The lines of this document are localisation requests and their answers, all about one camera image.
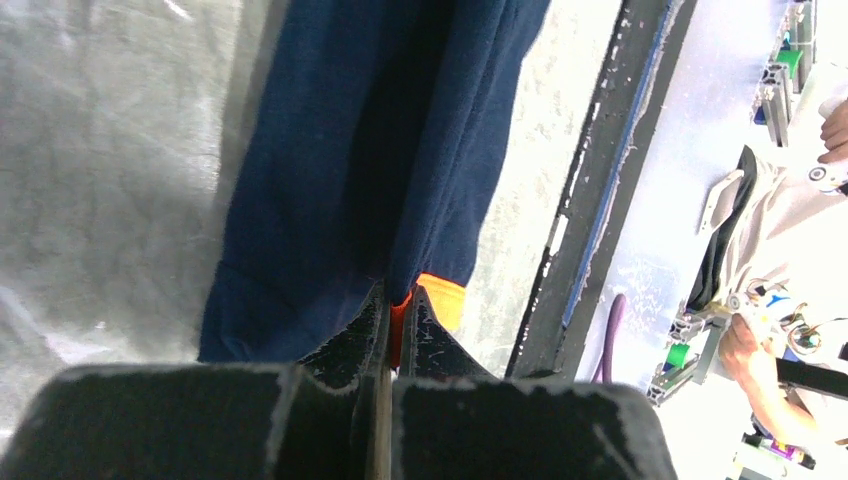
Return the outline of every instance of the human hand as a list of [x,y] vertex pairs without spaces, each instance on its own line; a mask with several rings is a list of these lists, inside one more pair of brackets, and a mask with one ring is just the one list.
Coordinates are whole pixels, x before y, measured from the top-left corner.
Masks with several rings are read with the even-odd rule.
[[777,362],[771,340],[760,344],[740,315],[734,315],[721,338],[719,358],[731,378],[749,397],[778,395]]
[[848,159],[848,100],[836,107],[822,124],[821,139],[828,149],[819,157],[819,163],[833,163]]

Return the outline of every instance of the dark blue towel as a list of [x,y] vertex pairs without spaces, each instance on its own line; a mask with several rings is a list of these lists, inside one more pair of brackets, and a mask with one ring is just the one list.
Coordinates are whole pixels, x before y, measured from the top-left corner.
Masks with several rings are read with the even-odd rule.
[[548,0],[293,0],[199,359],[292,361],[385,278],[465,285]]

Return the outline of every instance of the cable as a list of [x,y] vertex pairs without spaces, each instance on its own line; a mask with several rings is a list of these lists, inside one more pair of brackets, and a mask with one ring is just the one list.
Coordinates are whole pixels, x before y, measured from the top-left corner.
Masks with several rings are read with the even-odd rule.
[[615,337],[618,334],[618,327],[621,325],[621,319],[624,317],[624,307],[627,306],[627,297],[619,293],[612,301],[609,317],[607,318],[607,330],[604,335],[604,350],[601,353],[601,361],[598,363],[598,368],[595,369],[595,375],[592,377],[593,383],[598,383],[603,380],[603,383],[612,383],[612,353],[615,347]]

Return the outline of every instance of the green object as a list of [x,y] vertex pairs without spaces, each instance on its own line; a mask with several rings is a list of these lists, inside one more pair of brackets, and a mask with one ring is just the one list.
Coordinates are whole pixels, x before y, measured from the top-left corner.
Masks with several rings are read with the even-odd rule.
[[665,361],[677,368],[683,368],[686,365],[688,355],[689,345],[676,343],[671,346],[671,350],[668,351],[668,358]]
[[801,55],[803,53],[804,52],[799,50],[781,50],[774,61],[789,65],[789,78],[795,78],[795,74],[798,73],[798,65],[801,63]]

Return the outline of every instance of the person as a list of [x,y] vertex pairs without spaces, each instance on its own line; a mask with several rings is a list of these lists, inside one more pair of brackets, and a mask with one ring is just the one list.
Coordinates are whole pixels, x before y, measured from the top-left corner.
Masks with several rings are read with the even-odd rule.
[[[819,138],[826,150],[820,163],[848,161],[848,101],[824,121]],[[792,299],[776,315],[786,335],[759,343],[745,320],[734,315],[719,357],[745,392],[759,426],[775,440],[801,447],[822,441],[846,444],[848,402],[803,389],[783,390],[775,357],[786,352],[799,361],[845,371],[848,359],[840,356],[848,348],[848,321],[842,318],[848,316],[843,277],[848,256],[838,245],[848,231],[843,227],[848,197],[823,194],[798,169],[765,157],[754,159],[756,180],[725,241],[711,293],[715,299],[770,289],[788,293],[774,296]]]

